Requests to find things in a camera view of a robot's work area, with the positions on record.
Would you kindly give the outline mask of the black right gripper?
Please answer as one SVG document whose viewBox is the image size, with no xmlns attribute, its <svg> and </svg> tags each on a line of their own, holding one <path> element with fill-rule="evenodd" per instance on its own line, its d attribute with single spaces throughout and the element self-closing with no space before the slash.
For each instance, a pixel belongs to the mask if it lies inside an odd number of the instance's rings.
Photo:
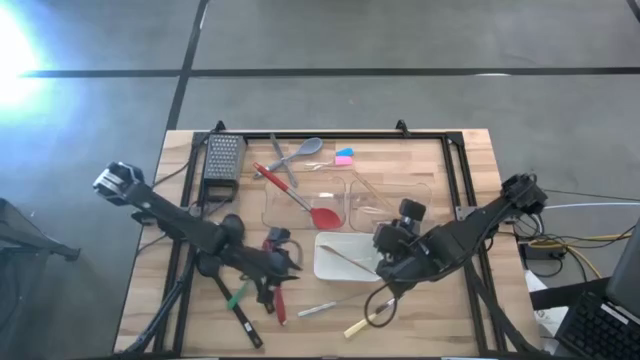
<svg viewBox="0 0 640 360">
<path fill-rule="evenodd" d="M 422 222 L 426 206 L 405 198 L 399 206 L 400 218 L 404 222 Z M 407 280 L 428 280 L 430 278 L 430 250 L 427 246 L 429 234 L 416 234 L 406 228 L 381 224 L 375 232 L 375 248 L 381 259 L 375 273 L 395 296 L 402 296 L 408 290 Z"/>
</svg>

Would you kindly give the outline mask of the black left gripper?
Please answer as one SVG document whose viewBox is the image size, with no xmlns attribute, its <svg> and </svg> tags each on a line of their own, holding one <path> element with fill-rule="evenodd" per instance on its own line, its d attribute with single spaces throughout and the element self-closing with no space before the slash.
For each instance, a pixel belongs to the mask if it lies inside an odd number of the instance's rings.
<svg viewBox="0 0 640 360">
<path fill-rule="evenodd" d="M 301 271 L 288 254 L 269 252 L 252 247 L 234 250 L 234 267 L 250 278 L 262 278 L 257 281 L 257 302 L 264 306 L 274 305 L 274 286 L 266 278 L 282 279 L 290 271 Z"/>
</svg>

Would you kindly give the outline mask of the metal tweezers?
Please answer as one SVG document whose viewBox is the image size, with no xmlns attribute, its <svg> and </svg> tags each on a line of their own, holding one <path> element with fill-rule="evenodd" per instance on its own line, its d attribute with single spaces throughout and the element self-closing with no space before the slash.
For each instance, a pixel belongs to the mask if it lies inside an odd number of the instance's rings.
<svg viewBox="0 0 640 360">
<path fill-rule="evenodd" d="M 312 308 L 308 308 L 308 309 L 299 311 L 297 313 L 297 316 L 299 318 L 311 316 L 313 314 L 316 314 L 316 313 L 328 310 L 330 308 L 333 308 L 333 307 L 339 305 L 342 302 L 349 301 L 349 300 L 361 297 L 361 296 L 365 295 L 365 293 L 366 292 L 361 292 L 361 293 L 358 293 L 358 294 L 355 294 L 355 295 L 350 295 L 350 296 L 342 298 L 342 299 L 332 300 L 332 301 L 329 301 L 329 302 L 314 306 Z"/>
</svg>

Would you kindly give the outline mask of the red spatula metal handle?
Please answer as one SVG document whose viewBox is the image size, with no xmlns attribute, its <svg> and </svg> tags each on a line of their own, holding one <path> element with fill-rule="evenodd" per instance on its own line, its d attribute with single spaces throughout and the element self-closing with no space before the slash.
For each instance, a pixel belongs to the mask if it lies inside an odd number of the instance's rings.
<svg viewBox="0 0 640 360">
<path fill-rule="evenodd" d="M 273 185 L 287 194 L 294 202 L 300 205 L 306 212 L 310 214 L 314 226 L 320 230 L 330 230 L 339 228 L 341 225 L 340 217 L 331 209 L 322 207 L 313 207 L 298 195 L 285 182 L 280 180 L 276 175 L 272 174 L 261 164 L 254 162 L 253 167 Z"/>
</svg>

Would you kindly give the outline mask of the cream handled knife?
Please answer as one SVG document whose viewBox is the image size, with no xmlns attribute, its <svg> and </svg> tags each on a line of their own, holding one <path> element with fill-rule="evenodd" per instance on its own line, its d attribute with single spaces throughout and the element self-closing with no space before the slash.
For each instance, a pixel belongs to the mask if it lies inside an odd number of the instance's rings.
<svg viewBox="0 0 640 360">
<path fill-rule="evenodd" d="M 366 315 L 364 319 L 360 320 L 356 324 L 343 332 L 345 339 L 350 339 L 355 336 L 359 331 L 368 326 L 373 320 L 375 320 L 381 313 L 395 306 L 395 299 L 390 299 L 386 303 L 378 306 L 372 314 Z"/>
</svg>

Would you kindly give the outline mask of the red slotted spoon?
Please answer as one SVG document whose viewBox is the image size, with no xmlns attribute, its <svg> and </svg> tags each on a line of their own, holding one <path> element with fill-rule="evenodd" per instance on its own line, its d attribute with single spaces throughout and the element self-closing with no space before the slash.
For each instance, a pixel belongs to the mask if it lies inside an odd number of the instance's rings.
<svg viewBox="0 0 640 360">
<path fill-rule="evenodd" d="M 276 245 L 271 241 L 265 239 L 262 244 L 262 248 L 268 252 L 274 252 L 276 249 Z M 274 293 L 274 307 L 277 315 L 278 322 L 281 326 L 285 326 L 287 323 L 286 309 L 282 296 L 282 291 L 280 286 L 275 286 L 272 289 Z"/>
</svg>

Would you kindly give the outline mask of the clear plastic container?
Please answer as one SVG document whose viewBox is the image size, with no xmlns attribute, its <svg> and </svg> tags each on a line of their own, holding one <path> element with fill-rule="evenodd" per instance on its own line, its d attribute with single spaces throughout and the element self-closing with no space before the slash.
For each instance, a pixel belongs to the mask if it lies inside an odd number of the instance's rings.
<svg viewBox="0 0 640 360">
<path fill-rule="evenodd" d="M 399 206 L 405 198 L 426 206 L 424 219 L 419 225 L 420 230 L 428 230 L 434 224 L 429 215 L 432 191 L 426 184 L 371 184 L 392 205 L 394 211 L 387 210 L 362 183 L 354 180 L 349 189 L 348 215 L 349 224 L 354 231 L 373 233 L 379 224 L 390 223 L 393 219 L 399 218 Z"/>
<path fill-rule="evenodd" d="M 317 175 L 304 179 L 299 176 L 299 185 L 294 191 L 314 208 L 333 211 L 340 229 L 346 222 L 346 184 L 338 176 Z M 284 227 L 289 230 L 315 230 L 310 213 L 272 183 L 265 187 L 263 224 L 269 227 Z"/>
</svg>

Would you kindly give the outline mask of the white rectangular tray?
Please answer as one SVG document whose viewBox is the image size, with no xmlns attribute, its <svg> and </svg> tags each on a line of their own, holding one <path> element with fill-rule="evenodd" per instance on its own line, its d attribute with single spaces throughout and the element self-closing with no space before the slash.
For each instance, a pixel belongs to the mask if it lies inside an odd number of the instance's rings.
<svg viewBox="0 0 640 360">
<path fill-rule="evenodd" d="M 326 281 L 376 282 L 380 277 L 368 273 L 347 261 L 321 249 L 328 245 L 346 257 L 359 262 L 375 272 L 381 255 L 374 247 L 370 233 L 320 232 L 315 238 L 313 271 L 317 278 Z"/>
</svg>

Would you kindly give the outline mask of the metal box grater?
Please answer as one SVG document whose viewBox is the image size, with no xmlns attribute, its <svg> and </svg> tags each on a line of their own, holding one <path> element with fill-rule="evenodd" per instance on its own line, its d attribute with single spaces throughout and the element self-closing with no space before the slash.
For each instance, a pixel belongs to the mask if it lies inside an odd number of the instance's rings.
<svg viewBox="0 0 640 360">
<path fill-rule="evenodd" d="M 239 188 L 247 145 L 240 135 L 209 135 L 202 178 L 204 198 L 208 202 L 233 200 Z"/>
</svg>

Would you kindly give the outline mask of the grey silicone spoon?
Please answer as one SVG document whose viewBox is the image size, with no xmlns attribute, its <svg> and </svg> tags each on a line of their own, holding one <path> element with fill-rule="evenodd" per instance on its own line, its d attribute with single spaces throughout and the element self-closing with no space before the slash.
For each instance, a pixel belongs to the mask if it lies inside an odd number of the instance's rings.
<svg viewBox="0 0 640 360">
<path fill-rule="evenodd" d="M 290 168 L 290 161 L 291 160 L 293 160 L 294 158 L 299 157 L 299 156 L 312 155 L 312 154 L 318 152 L 322 148 L 322 146 L 323 146 L 323 141 L 319 137 L 313 137 L 313 138 L 306 139 L 301 144 L 301 146 L 299 147 L 299 149 L 297 151 L 295 151 L 292 154 L 287 155 L 287 156 L 284 155 L 285 159 L 287 160 L 287 163 L 289 165 L 289 168 Z M 268 171 L 270 171 L 270 172 L 275 172 L 277 169 L 275 171 L 271 171 L 270 170 L 270 166 L 271 165 L 266 166 L 266 169 Z"/>
</svg>

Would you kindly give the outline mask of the black power box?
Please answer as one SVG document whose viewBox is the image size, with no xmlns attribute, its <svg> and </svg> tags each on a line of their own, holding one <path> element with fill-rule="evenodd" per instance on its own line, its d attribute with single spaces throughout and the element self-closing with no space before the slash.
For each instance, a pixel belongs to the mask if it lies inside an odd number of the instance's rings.
<svg viewBox="0 0 640 360">
<path fill-rule="evenodd" d="M 562 259 L 566 254 L 565 247 L 557 242 L 519 242 L 518 248 L 524 260 Z"/>
</svg>

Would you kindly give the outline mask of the white paper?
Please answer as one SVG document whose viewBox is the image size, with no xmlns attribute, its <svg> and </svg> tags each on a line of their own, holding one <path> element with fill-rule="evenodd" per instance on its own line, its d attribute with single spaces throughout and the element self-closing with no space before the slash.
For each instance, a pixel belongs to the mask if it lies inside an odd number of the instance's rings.
<svg viewBox="0 0 640 360">
<path fill-rule="evenodd" d="M 548 287 L 530 270 L 525 271 L 525 281 L 530 293 L 547 290 Z M 546 336 L 555 335 L 568 312 L 567 306 L 534 311 L 534 318 Z"/>
</svg>

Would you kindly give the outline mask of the black side stand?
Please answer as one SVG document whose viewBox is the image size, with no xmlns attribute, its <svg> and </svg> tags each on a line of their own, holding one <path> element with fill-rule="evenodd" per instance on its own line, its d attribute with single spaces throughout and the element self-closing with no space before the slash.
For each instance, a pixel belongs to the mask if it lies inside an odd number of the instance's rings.
<svg viewBox="0 0 640 360">
<path fill-rule="evenodd" d="M 574 304 L 583 293 L 593 293 L 603 297 L 610 278 L 591 280 L 587 282 L 547 288 L 529 293 L 534 310 L 545 310 Z"/>
</svg>

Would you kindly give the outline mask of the black laptop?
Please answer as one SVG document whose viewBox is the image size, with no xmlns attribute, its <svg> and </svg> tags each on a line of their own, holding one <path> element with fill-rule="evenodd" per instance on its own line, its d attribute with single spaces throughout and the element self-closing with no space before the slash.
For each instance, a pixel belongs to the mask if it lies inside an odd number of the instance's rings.
<svg viewBox="0 0 640 360">
<path fill-rule="evenodd" d="M 581 359 L 640 360 L 640 219 L 605 294 L 581 294 L 554 339 Z"/>
</svg>

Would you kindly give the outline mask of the black aluminium frame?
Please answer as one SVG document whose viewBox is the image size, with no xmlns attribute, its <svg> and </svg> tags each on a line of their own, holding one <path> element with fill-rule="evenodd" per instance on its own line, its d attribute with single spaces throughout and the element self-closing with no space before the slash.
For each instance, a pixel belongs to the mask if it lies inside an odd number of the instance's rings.
<svg viewBox="0 0 640 360">
<path fill-rule="evenodd" d="M 411 130 L 405 137 L 400 130 L 344 130 L 330 132 L 317 130 L 285 131 L 281 133 L 284 150 L 293 150 L 293 145 L 302 143 L 303 137 L 319 136 L 331 149 L 354 147 L 356 171 L 370 182 L 394 182 L 409 184 L 409 181 L 425 182 L 431 189 L 430 216 L 436 222 L 453 219 L 453 200 L 442 150 L 443 141 L 453 138 L 449 144 L 453 168 L 457 180 L 453 190 L 458 190 L 461 203 L 471 205 L 472 195 L 466 195 L 464 184 L 471 184 L 479 205 L 486 205 L 499 195 L 500 185 L 505 181 L 499 174 L 491 139 L 487 129 L 466 130 Z M 164 176 L 186 161 L 188 149 L 195 131 L 169 131 L 161 153 L 158 176 Z M 240 190 L 238 211 L 248 230 L 250 244 L 261 242 L 266 227 L 259 219 L 264 208 L 264 181 L 251 180 L 250 166 L 254 161 L 275 161 L 272 150 L 267 149 L 268 131 L 246 133 L 254 136 L 246 155 Z M 329 155 L 329 150 L 322 154 Z M 118 334 L 113 345 L 114 352 L 130 346 L 149 323 L 160 305 L 168 275 L 172 245 L 164 242 L 151 246 L 136 257 L 127 298 L 121 317 Z M 493 276 L 494 288 L 500 307 L 522 336 L 534 347 L 541 348 L 538 325 L 534 320 L 529 291 L 525 281 L 519 252 L 513 237 L 497 234 L 494 245 L 487 255 Z M 274 316 L 267 315 L 264 307 L 255 302 L 254 296 L 241 302 L 241 308 L 257 330 L 264 345 L 255 349 L 244 331 L 244 326 L 231 310 L 225 310 L 224 297 L 214 280 L 201 276 L 198 271 L 191 286 L 187 306 L 183 345 L 180 354 L 178 345 L 173 345 L 178 335 L 177 308 L 171 311 L 165 330 L 164 345 L 157 356 L 170 353 L 172 357 L 195 358 L 311 358 L 311 359 L 361 359 L 361 358 L 423 358 L 479 356 L 473 317 L 464 277 L 459 270 L 437 283 L 422 283 L 409 291 L 399 303 L 394 320 L 385 328 L 367 326 L 350 339 L 343 332 L 362 320 L 363 298 L 354 298 L 333 310 L 317 313 L 309 318 L 297 318 L 294 310 L 304 306 L 330 301 L 331 296 L 350 296 L 348 293 L 377 288 L 376 283 L 337 282 L 317 279 L 312 269 L 304 268 L 301 279 L 284 284 L 284 297 L 288 323 L 281 326 Z"/>
</svg>

